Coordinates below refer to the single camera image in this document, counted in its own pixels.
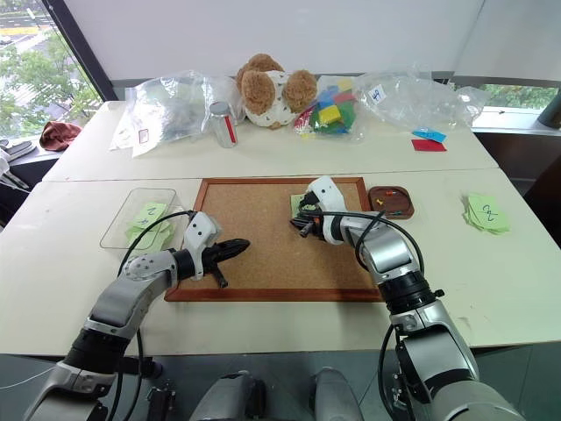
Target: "red block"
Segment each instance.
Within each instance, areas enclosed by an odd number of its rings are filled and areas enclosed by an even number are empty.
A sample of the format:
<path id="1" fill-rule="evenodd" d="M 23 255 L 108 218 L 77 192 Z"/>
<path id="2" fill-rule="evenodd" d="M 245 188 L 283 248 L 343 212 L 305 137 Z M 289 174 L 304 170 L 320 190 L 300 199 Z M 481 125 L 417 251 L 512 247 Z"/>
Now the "red block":
<path id="1" fill-rule="evenodd" d="M 334 103 L 344 103 L 345 101 L 354 101 L 354 95 L 351 92 L 343 92 L 333 97 Z"/>

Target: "plastic bag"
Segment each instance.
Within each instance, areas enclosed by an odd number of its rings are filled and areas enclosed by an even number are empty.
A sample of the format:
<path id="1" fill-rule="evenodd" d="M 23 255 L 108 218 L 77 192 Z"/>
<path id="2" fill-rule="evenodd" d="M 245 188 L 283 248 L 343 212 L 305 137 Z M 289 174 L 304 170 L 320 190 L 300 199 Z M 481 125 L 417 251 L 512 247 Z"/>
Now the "plastic bag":
<path id="1" fill-rule="evenodd" d="M 472 87 L 454 91 L 434 82 L 430 73 L 369 73 L 357 77 L 356 95 L 366 110 L 409 131 L 448 131 L 471 125 L 483 111 L 488 92 Z"/>
<path id="2" fill-rule="evenodd" d="M 132 156 L 160 144 L 204 133 L 209 107 L 216 101 L 230 105 L 234 124 L 245 118 L 242 98 L 233 79 L 206 76 L 193 70 L 151 79 L 126 94 L 126 108 L 110 149 L 132 147 Z"/>
<path id="3" fill-rule="evenodd" d="M 316 100 L 296 118 L 295 131 L 303 138 L 364 138 L 362 114 L 353 94 L 354 77 L 321 76 Z"/>

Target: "plush toy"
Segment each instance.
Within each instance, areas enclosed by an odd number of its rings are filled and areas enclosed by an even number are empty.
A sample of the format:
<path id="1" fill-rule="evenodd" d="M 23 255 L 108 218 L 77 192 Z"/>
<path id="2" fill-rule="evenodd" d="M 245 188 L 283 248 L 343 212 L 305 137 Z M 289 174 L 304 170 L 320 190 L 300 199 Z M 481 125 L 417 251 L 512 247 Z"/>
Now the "plush toy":
<path id="1" fill-rule="evenodd" d="M 239 71 L 236 84 L 245 113 L 270 129 L 287 125 L 316 97 L 316 78 L 307 70 L 285 73 L 267 54 L 254 55 Z"/>

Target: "cork bulletin board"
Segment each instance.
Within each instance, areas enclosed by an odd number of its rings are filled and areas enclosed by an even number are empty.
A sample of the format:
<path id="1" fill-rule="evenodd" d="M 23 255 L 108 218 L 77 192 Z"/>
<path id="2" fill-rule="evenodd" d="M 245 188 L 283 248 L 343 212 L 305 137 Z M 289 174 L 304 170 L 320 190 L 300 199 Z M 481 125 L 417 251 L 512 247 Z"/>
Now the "cork bulletin board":
<path id="1" fill-rule="evenodd" d="M 349 210 L 369 211 L 361 177 L 334 178 Z M 219 264 L 230 286 L 215 278 L 185 280 L 167 301 L 381 301 L 370 275 L 349 245 L 333 246 L 298 234 L 290 196 L 305 192 L 314 178 L 204 179 L 194 209 L 216 218 L 220 240 L 249 239 L 251 245 Z"/>

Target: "gray floor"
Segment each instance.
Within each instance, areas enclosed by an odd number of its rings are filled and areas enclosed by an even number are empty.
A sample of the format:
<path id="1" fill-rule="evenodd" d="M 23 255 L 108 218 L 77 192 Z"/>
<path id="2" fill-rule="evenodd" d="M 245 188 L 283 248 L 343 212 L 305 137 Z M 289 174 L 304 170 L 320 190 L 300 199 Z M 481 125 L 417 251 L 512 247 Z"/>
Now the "gray floor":
<path id="1" fill-rule="evenodd" d="M 528 421 L 561 419 L 561 344 L 523 346 L 478 356 L 482 379 L 498 389 Z M 374 380 L 378 354 L 271 353 L 158 358 L 165 373 L 154 382 L 145 382 L 141 399 L 132 419 L 146 419 L 146 394 L 152 385 L 170 380 L 177 390 L 177 401 L 170 421 L 188 419 L 197 402 L 221 375 L 240 369 L 251 371 L 266 382 L 267 415 L 281 419 L 310 421 L 308 407 L 309 377 L 329 366 L 344 373 L 360 401 L 367 421 L 386 421 Z M 0 355 L 0 420 L 18 420 L 45 380 L 44 374 L 9 389 L 2 387 L 49 369 L 52 365 L 33 359 Z M 135 379 L 125 377 L 122 419 L 131 400 Z M 110 405 L 113 395 L 104 398 Z"/>

